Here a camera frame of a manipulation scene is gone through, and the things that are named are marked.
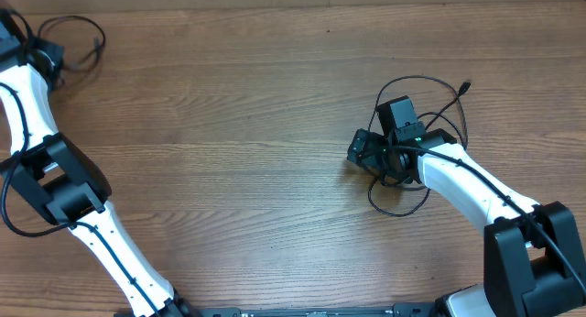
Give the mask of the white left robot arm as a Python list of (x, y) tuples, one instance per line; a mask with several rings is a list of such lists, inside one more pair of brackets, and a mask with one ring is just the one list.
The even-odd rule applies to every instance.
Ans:
[(194, 310), (149, 264), (124, 229), (103, 173), (57, 128), (49, 96), (63, 72), (88, 75), (106, 43), (100, 30), (92, 48), (67, 61), (64, 48), (44, 39), (14, 9), (1, 11), (1, 101), (11, 135), (10, 156), (1, 164), (1, 197), (14, 190), (49, 224), (25, 231), (1, 208), (13, 233), (38, 238), (69, 231), (84, 243), (126, 296), (134, 316), (192, 316)]

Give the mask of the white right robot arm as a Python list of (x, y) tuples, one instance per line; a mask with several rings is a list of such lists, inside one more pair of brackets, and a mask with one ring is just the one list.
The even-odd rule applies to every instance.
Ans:
[(411, 100), (375, 108), (382, 133), (359, 129), (347, 159), (388, 187), (439, 193), (483, 236), (483, 282), (443, 295), (419, 316), (558, 316), (585, 304), (585, 256), (575, 218), (507, 187), (443, 129), (428, 131)]

